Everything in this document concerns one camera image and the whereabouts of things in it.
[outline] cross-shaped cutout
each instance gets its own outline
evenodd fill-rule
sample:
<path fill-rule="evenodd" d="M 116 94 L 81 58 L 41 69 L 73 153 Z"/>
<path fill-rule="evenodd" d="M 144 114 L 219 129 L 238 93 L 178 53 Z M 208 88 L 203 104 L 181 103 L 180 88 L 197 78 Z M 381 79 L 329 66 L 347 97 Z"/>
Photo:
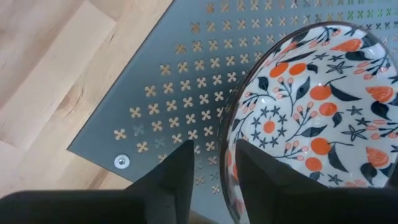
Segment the cross-shaped cutout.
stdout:
<path fill-rule="evenodd" d="M 167 157 L 166 153 L 164 153 L 162 155 L 158 155 L 157 158 L 159 160 L 159 163 L 163 162 L 163 160 L 166 159 L 166 157 Z"/>
<path fill-rule="evenodd" d="M 235 61 L 234 61 L 235 56 L 234 55 L 227 56 L 225 59 L 226 59 L 226 66 L 235 65 Z"/>
<path fill-rule="evenodd" d="M 249 54 L 248 53 L 241 54 L 241 63 L 249 63 Z"/>
<path fill-rule="evenodd" d="M 201 177 L 195 177 L 195 185 L 200 185 L 203 184 L 205 182 L 205 177 L 201 176 Z"/>
<path fill-rule="evenodd" d="M 220 74 L 213 75 L 213 80 L 214 80 L 213 85 L 222 84 L 221 75 Z"/>
<path fill-rule="evenodd" d="M 282 16 L 279 18 L 279 25 L 286 26 L 286 17 Z"/>
<path fill-rule="evenodd" d="M 155 104 L 149 104 L 148 105 L 148 109 L 149 109 L 149 114 L 153 115 L 153 114 L 158 114 L 159 113 L 159 104 L 155 103 Z"/>
<path fill-rule="evenodd" d="M 209 103 L 209 99 L 208 99 L 208 97 L 209 97 L 209 94 L 204 94 L 204 95 L 199 95 L 199 99 L 200 99 L 200 104 L 201 105 L 203 105 L 203 104 L 208 104 Z"/>
<path fill-rule="evenodd" d="M 348 11 L 348 20 L 353 20 L 354 19 L 354 11 Z"/>
<path fill-rule="evenodd" d="M 337 21 L 343 21 L 343 12 L 339 12 L 338 14 L 337 14 Z"/>
<path fill-rule="evenodd" d="M 113 133 L 116 135 L 114 138 L 116 140 L 120 140 L 120 139 L 126 139 L 127 136 L 125 135 L 126 130 L 124 130 L 123 128 L 120 129 L 120 131 L 118 130 L 114 130 Z"/>
<path fill-rule="evenodd" d="M 174 127 L 180 126 L 180 123 L 178 122 L 178 117 L 169 118 L 169 122 L 170 122 L 170 128 L 174 128 Z"/>
<path fill-rule="evenodd" d="M 225 49 L 232 48 L 232 39 L 225 39 L 224 40 L 224 47 Z"/>
<path fill-rule="evenodd" d="M 195 146 L 195 148 L 193 149 L 193 152 L 194 152 L 196 155 L 199 155 L 199 154 L 200 154 L 199 146 Z"/>
<path fill-rule="evenodd" d="M 224 1 L 221 3 L 221 12 L 229 11 L 229 1 Z"/>
<path fill-rule="evenodd" d="M 238 19 L 238 29 L 245 29 L 246 28 L 246 20 Z"/>
<path fill-rule="evenodd" d="M 261 44 L 261 36 L 255 35 L 253 36 L 253 45 L 260 45 Z"/>
<path fill-rule="evenodd" d="M 142 153 L 143 151 L 146 152 L 148 151 L 148 147 L 147 147 L 148 143 L 147 142 L 143 142 L 143 143 L 138 143 L 137 144 L 137 148 L 138 148 L 138 153 Z"/>
<path fill-rule="evenodd" d="M 280 40 L 282 40 L 283 38 L 285 38 L 286 37 L 286 33 L 281 33 L 281 34 L 279 34 L 279 39 Z"/>
<path fill-rule="evenodd" d="M 267 43 L 273 44 L 275 42 L 273 34 L 267 34 Z"/>
<path fill-rule="evenodd" d="M 315 22 L 321 22 L 322 21 L 322 14 L 315 14 Z"/>
<path fill-rule="evenodd" d="M 141 117 L 141 113 L 139 111 L 140 111 L 139 107 L 130 108 L 131 117 L 132 118 L 140 118 Z"/>
<path fill-rule="evenodd" d="M 172 111 L 172 110 L 177 110 L 177 106 L 175 105 L 176 104 L 176 101 L 175 100 L 172 100 L 171 102 L 170 101 L 167 101 L 166 102 L 166 106 L 167 106 L 167 111 Z"/>
<path fill-rule="evenodd" d="M 207 22 L 207 32 L 215 32 L 216 31 L 216 24 L 215 22 Z"/>
<path fill-rule="evenodd" d="M 279 2 L 279 7 L 281 9 L 284 9 L 285 8 L 285 0 L 278 0 L 278 2 Z"/>
<path fill-rule="evenodd" d="M 213 135 L 213 127 L 204 127 L 203 130 L 205 131 L 205 136 L 211 136 Z"/>
<path fill-rule="evenodd" d="M 327 21 L 333 21 L 333 13 L 328 13 Z"/>
<path fill-rule="evenodd" d="M 201 52 L 202 47 L 201 47 L 201 41 L 192 41 L 192 50 L 193 52 Z"/>
<path fill-rule="evenodd" d="M 267 17 L 266 18 L 266 27 L 272 27 L 273 26 L 273 23 L 272 23 L 273 20 L 274 20 L 274 18 Z"/>
<path fill-rule="evenodd" d="M 220 118 L 221 115 L 223 115 L 224 108 L 217 108 L 216 110 L 217 110 L 217 117 Z"/>
<path fill-rule="evenodd" d="M 193 32 L 194 34 L 198 34 L 200 33 L 200 23 L 193 23 L 191 22 L 191 32 Z"/>
<path fill-rule="evenodd" d="M 272 0 L 267 0 L 266 1 L 266 10 L 271 10 L 272 9 Z"/>
<path fill-rule="evenodd" d="M 315 7 L 322 7 L 321 0 L 315 0 Z"/>
<path fill-rule="evenodd" d="M 169 83 L 163 83 L 163 88 L 164 88 L 164 93 L 168 94 L 168 93 L 172 93 L 173 92 L 173 83 L 169 82 Z"/>
<path fill-rule="evenodd" d="M 363 18 L 363 10 L 358 10 L 358 19 Z"/>
<path fill-rule="evenodd" d="M 251 0 L 251 10 L 259 10 L 259 0 Z"/>
<path fill-rule="evenodd" d="M 209 50 L 217 50 L 218 44 L 217 40 L 209 40 Z"/>
<path fill-rule="evenodd" d="M 145 91 L 147 92 L 147 93 L 146 93 L 146 96 L 147 96 L 147 97 L 156 96 L 155 86 L 154 86 L 154 85 L 145 86 L 144 89 L 145 89 Z"/>
<path fill-rule="evenodd" d="M 152 130 L 153 131 L 162 131 L 163 130 L 161 121 L 152 122 L 151 125 L 152 125 Z"/>
<path fill-rule="evenodd" d="M 228 72 L 228 82 L 236 82 L 236 72 Z"/>
<path fill-rule="evenodd" d="M 183 62 L 177 63 L 177 69 L 178 69 L 179 73 L 188 72 L 188 62 L 183 61 Z"/>
<path fill-rule="evenodd" d="M 185 80 L 185 81 L 181 80 L 180 84 L 181 84 L 181 90 L 182 91 L 191 90 L 191 86 L 189 85 L 190 84 L 190 80 Z"/>
<path fill-rule="evenodd" d="M 155 138 L 155 148 L 159 148 L 159 147 L 165 147 L 166 144 L 164 143 L 164 137 L 161 138 Z"/>
<path fill-rule="evenodd" d="M 297 0 L 292 0 L 292 4 L 290 5 L 291 9 L 296 9 L 297 8 Z"/>
<path fill-rule="evenodd" d="M 260 60 L 262 57 L 262 52 L 255 52 L 254 53 L 254 61 L 258 62 L 258 60 Z"/>
<path fill-rule="evenodd" d="M 226 30 L 231 30 L 231 21 L 227 20 L 227 21 L 223 21 L 223 31 Z"/>
<path fill-rule="evenodd" d="M 247 42 L 245 37 L 239 38 L 239 46 L 240 47 L 247 47 L 248 46 L 248 42 Z"/>
<path fill-rule="evenodd" d="M 311 7 L 310 0 L 304 0 L 304 7 Z"/>
<path fill-rule="evenodd" d="M 195 114 L 191 114 L 191 115 L 187 114 L 187 115 L 185 115 L 185 118 L 187 119 L 187 124 L 196 122 Z"/>
<path fill-rule="evenodd" d="M 215 150 L 215 142 L 211 141 L 211 142 L 206 142 L 206 151 L 211 151 L 211 150 Z"/>
<path fill-rule="evenodd" d="M 369 9 L 369 10 L 368 10 L 368 15 L 367 15 L 367 17 L 368 17 L 368 18 L 372 18 L 372 17 L 373 17 L 373 9 Z"/>
<path fill-rule="evenodd" d="M 134 136 L 144 134 L 144 126 L 142 124 L 140 124 L 138 126 L 133 125 L 132 130 L 134 131 Z"/>
<path fill-rule="evenodd" d="M 210 62 L 211 62 L 211 65 L 210 65 L 211 68 L 219 68 L 220 67 L 220 59 L 218 57 L 210 58 Z"/>
<path fill-rule="evenodd" d="M 212 14 L 214 13 L 214 3 L 208 3 L 206 7 L 206 12 L 207 14 Z"/>
<path fill-rule="evenodd" d="M 195 130 L 193 130 L 193 131 L 188 131 L 188 135 L 189 135 L 189 137 L 188 137 L 188 139 L 189 140 L 192 140 L 192 139 L 198 139 L 198 134 L 197 134 L 197 130 L 195 129 Z"/>
<path fill-rule="evenodd" d="M 176 143 L 181 143 L 182 142 L 182 139 L 181 139 L 181 134 L 180 133 L 178 133 L 177 135 L 172 135 L 172 139 L 173 139 L 173 143 L 174 144 L 176 144 Z"/>
<path fill-rule="evenodd" d="M 215 92 L 214 95 L 216 96 L 216 102 L 219 102 L 220 100 L 221 100 L 221 101 L 224 100 L 223 92 L 222 92 L 222 91 Z"/>
<path fill-rule="evenodd" d="M 209 166 L 217 165 L 217 156 L 209 157 L 207 160 L 209 161 Z"/>
<path fill-rule="evenodd" d="M 202 115 L 202 121 L 206 121 L 207 119 L 210 119 L 211 118 L 211 116 L 210 116 L 210 110 L 207 110 L 207 111 L 202 111 L 201 112 L 201 115 Z"/>
<path fill-rule="evenodd" d="M 220 192 L 220 186 L 218 184 L 216 186 L 211 186 L 211 189 L 213 190 L 213 194 Z"/>
<path fill-rule="evenodd" d="M 309 23 L 310 23 L 310 16 L 311 16 L 311 15 L 304 15 L 303 24 L 309 24 Z"/>
<path fill-rule="evenodd" d="M 205 61 L 203 59 L 194 61 L 194 64 L 195 64 L 196 71 L 205 69 Z"/>
<path fill-rule="evenodd" d="M 238 11 L 239 12 L 244 11 L 244 0 L 238 0 Z"/>
<path fill-rule="evenodd" d="M 206 87 L 205 77 L 197 78 L 197 82 L 198 82 L 198 88 Z"/>
<path fill-rule="evenodd" d="M 160 65 L 160 71 L 162 75 L 170 75 L 170 64 Z"/>
<path fill-rule="evenodd" d="M 185 50 L 185 45 L 183 45 L 183 44 L 175 45 L 175 54 L 179 55 L 179 54 L 183 54 L 185 52 L 187 52 L 187 50 Z"/>
<path fill-rule="evenodd" d="M 383 44 L 387 44 L 388 43 L 388 39 L 390 38 L 390 35 L 386 35 L 383 39 Z"/>
<path fill-rule="evenodd" d="M 292 16 L 292 24 L 297 25 L 299 23 L 299 17 L 298 16 Z"/>
<path fill-rule="evenodd" d="M 260 19 L 259 18 L 252 19 L 251 22 L 252 22 L 252 27 L 253 28 L 259 28 L 260 27 Z"/>
<path fill-rule="evenodd" d="M 188 98 L 182 99 L 182 101 L 184 102 L 184 108 L 192 107 L 192 106 L 193 106 L 192 97 L 191 97 L 191 96 L 188 97 Z"/>

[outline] orange fruit pattern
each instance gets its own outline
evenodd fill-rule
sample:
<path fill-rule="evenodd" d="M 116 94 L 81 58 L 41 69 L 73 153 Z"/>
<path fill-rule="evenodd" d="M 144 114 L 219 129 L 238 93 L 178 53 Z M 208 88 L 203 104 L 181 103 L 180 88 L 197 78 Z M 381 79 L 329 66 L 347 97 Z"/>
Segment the orange fruit pattern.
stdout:
<path fill-rule="evenodd" d="M 325 100 L 331 95 L 330 86 L 316 86 L 311 89 L 310 96 L 314 100 Z"/>
<path fill-rule="evenodd" d="M 381 167 L 388 163 L 387 154 L 373 147 L 366 147 L 366 155 L 373 167 Z"/>
<path fill-rule="evenodd" d="M 234 167 L 233 167 L 233 174 L 234 174 L 234 177 L 237 180 L 238 179 L 238 169 L 236 168 L 236 164 L 234 164 Z"/>
<path fill-rule="evenodd" d="M 380 103 L 385 103 L 394 95 L 394 90 L 389 86 L 367 87 L 366 91 Z"/>
<path fill-rule="evenodd" d="M 232 154 L 230 150 L 226 151 L 226 156 L 227 156 L 228 166 L 232 165 Z"/>
<path fill-rule="evenodd" d="M 319 159 L 315 157 L 310 157 L 305 161 L 305 166 L 310 171 L 320 171 L 322 170 L 322 163 Z"/>
<path fill-rule="evenodd" d="M 328 140 L 324 138 L 316 138 L 311 141 L 311 149 L 318 155 L 326 155 L 331 150 L 331 146 L 328 143 Z"/>
<path fill-rule="evenodd" d="M 336 47 L 332 47 L 330 50 L 340 50 L 344 52 L 354 52 L 358 50 L 362 45 L 362 40 L 361 39 L 351 39 L 347 40 L 346 42 L 343 42 Z"/>
<path fill-rule="evenodd" d="M 275 123 L 273 121 L 267 121 L 263 129 L 266 133 L 270 134 L 275 130 Z"/>
<path fill-rule="evenodd" d="M 337 106 L 334 103 L 324 103 L 319 107 L 319 113 L 323 116 L 331 116 L 337 112 Z"/>
<path fill-rule="evenodd" d="M 302 73 L 306 67 L 307 67 L 307 65 L 305 63 L 297 63 L 289 69 L 289 73 L 291 75 L 298 75 L 298 74 Z"/>
<path fill-rule="evenodd" d="M 289 63 L 285 63 L 285 62 L 278 64 L 273 69 L 271 69 L 269 76 L 271 78 L 278 77 L 279 75 L 281 75 L 282 73 L 284 73 L 286 71 L 288 66 L 289 66 Z"/>

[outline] black plastic part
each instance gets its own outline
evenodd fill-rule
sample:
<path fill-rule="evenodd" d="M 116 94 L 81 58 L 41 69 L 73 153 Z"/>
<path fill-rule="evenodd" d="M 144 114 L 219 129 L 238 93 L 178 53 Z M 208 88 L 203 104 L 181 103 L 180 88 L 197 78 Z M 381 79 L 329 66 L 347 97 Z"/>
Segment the black plastic part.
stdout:
<path fill-rule="evenodd" d="M 18 192 L 0 200 L 0 223 L 188 223 L 193 141 L 125 190 Z"/>

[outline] floral pattern bowl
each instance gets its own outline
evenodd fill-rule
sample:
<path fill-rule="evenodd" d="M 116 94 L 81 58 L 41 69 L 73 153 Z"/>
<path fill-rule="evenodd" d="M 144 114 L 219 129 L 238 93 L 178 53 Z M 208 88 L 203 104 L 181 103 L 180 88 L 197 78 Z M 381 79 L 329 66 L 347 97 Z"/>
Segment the floral pattern bowl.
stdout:
<path fill-rule="evenodd" d="M 398 75 L 386 48 L 344 22 L 304 27 L 256 64 L 222 139 L 226 203 L 248 222 L 235 164 L 246 139 L 329 187 L 383 187 L 398 155 Z"/>

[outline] bowl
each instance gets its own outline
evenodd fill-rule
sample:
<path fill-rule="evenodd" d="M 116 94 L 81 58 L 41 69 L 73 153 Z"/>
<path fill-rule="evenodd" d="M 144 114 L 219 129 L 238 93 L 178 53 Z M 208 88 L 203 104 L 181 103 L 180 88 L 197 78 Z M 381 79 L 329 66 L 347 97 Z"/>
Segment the bowl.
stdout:
<path fill-rule="evenodd" d="M 237 139 L 328 187 L 384 187 L 394 170 L 397 70 L 388 50 L 358 26 L 326 22 L 288 35 L 233 93 L 220 174 L 236 223 L 248 222 Z"/>

